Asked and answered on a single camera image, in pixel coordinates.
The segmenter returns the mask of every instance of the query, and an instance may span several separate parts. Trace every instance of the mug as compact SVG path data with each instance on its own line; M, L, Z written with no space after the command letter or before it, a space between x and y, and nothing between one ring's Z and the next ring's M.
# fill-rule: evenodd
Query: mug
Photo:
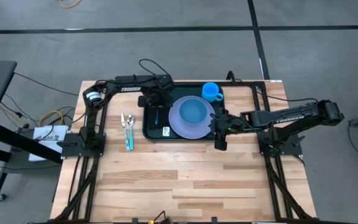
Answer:
M202 87L202 97L209 103L223 100L223 94L219 93L219 86L211 82L205 83Z

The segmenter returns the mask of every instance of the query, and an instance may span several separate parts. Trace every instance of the sticker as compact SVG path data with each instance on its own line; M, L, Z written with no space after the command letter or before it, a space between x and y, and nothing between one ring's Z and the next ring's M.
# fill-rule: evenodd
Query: sticker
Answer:
M162 136L169 137L170 134L171 134L171 129L170 129L170 127L163 127L163 129L162 129Z
M87 93L86 97L89 98L89 100L92 100L94 98L101 98L99 92L91 92L91 93Z
M93 96L90 96L89 97L89 100L92 100L92 99L94 99L94 98L101 98L99 95L98 96L96 96L96 95L93 95Z

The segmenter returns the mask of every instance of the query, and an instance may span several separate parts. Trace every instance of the knife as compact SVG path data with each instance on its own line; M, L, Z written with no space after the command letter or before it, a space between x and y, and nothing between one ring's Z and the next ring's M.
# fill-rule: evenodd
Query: knife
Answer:
M129 141L128 141L128 132L126 131L126 122L125 122L125 116L123 113L121 113L121 122L122 122L122 128L123 132L125 133L125 144L126 144L126 152L128 152L129 149Z

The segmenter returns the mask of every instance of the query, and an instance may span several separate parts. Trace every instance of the label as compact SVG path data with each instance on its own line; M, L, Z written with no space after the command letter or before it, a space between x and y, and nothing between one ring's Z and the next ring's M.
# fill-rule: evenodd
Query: label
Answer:
M141 87L123 87L121 89L121 92L125 91L140 91Z
M101 98L99 92L91 92L91 93L87 93L86 94L86 97L89 99L89 100L92 100L94 98Z
M171 134L171 128L170 127L163 127L162 136L169 137L170 134Z
M303 119L303 118L304 118L304 116L297 116L294 118L281 119L281 120L278 120L277 123L282 123L282 122L287 122L287 121L296 121L296 120Z
M89 100L92 100L92 99L94 99L94 98L101 98L99 95L98 96L96 96L96 95L93 95L93 96L90 96L89 97Z

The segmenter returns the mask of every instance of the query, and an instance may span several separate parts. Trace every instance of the table leg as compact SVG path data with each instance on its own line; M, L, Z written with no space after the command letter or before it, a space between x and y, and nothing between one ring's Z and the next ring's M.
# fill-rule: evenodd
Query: table leg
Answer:
M11 152L5 152L0 150L0 161L8 162L11 156Z
M61 154L59 152L50 149L37 141L28 139L20 134L10 131L7 128L0 125L0 141L10 146L18 147L33 155L40 156L44 159L62 164Z

